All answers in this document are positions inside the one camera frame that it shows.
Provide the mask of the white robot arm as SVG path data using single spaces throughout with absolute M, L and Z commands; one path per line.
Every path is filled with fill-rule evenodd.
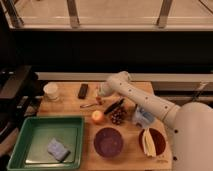
M 147 93 L 130 83 L 130 74 L 110 75 L 98 85 L 105 97 L 117 92 L 150 112 L 173 130 L 173 171 L 213 171 L 213 109 L 190 102 L 183 106 Z

